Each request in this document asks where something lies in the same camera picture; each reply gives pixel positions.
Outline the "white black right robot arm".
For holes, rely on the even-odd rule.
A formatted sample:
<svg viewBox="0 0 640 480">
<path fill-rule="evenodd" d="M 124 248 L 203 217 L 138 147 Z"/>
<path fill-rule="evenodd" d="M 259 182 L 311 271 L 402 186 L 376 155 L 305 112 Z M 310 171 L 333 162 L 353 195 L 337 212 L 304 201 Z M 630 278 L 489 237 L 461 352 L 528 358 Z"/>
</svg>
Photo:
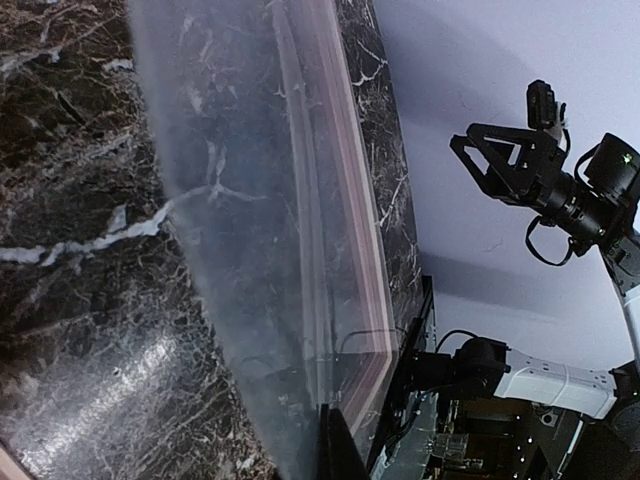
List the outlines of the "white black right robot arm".
<svg viewBox="0 0 640 480">
<path fill-rule="evenodd" d="M 639 155 L 606 134 L 573 172 L 542 130 L 472 124 L 450 143 L 425 261 L 468 324 L 578 367 L 639 362 Z"/>
</svg>

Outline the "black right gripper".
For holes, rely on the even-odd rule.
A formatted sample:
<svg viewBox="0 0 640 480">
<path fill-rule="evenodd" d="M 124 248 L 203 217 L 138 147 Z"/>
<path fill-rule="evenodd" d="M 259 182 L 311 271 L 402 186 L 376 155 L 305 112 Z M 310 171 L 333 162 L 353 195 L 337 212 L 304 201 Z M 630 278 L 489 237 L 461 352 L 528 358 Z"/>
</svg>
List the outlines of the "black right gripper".
<svg viewBox="0 0 640 480">
<path fill-rule="evenodd" d="M 530 206 L 577 240 L 599 238 L 600 200 L 563 170 L 567 155 L 550 135 L 472 123 L 465 135 L 453 135 L 449 146 L 485 195 L 508 205 Z M 486 161 L 485 171 L 467 149 L 475 149 Z M 511 157 L 515 165 L 508 163 Z M 530 184 L 527 174 L 516 170 L 527 171 Z"/>
</svg>

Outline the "clear acrylic sheet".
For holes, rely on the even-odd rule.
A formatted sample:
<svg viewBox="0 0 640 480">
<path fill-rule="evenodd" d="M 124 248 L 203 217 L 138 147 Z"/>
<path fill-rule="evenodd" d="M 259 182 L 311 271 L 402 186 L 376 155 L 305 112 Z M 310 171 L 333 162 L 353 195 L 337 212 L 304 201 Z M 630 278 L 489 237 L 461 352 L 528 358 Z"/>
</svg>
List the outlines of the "clear acrylic sheet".
<svg viewBox="0 0 640 480">
<path fill-rule="evenodd" d="M 132 1 L 172 220 L 249 418 L 283 479 L 319 479 L 302 348 L 296 181 L 273 5 Z"/>
</svg>

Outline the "light wooden picture frame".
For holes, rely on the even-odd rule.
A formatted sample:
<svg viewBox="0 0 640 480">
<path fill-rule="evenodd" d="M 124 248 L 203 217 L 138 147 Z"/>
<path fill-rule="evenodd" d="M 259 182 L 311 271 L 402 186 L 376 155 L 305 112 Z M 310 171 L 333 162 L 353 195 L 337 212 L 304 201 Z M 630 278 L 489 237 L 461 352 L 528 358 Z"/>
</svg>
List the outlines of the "light wooden picture frame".
<svg viewBox="0 0 640 480">
<path fill-rule="evenodd" d="M 296 181 L 309 390 L 363 433 L 381 412 L 397 341 L 336 6 L 279 1 L 272 14 Z"/>
</svg>

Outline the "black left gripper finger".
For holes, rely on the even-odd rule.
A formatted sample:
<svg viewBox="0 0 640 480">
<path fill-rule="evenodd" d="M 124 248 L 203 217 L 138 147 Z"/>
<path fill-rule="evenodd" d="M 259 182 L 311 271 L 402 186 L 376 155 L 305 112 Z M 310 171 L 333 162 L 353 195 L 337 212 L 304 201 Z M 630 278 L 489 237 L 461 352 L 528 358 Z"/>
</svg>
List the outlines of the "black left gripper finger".
<svg viewBox="0 0 640 480">
<path fill-rule="evenodd" d="M 322 404 L 319 421 L 319 480 L 369 480 L 342 412 Z"/>
</svg>

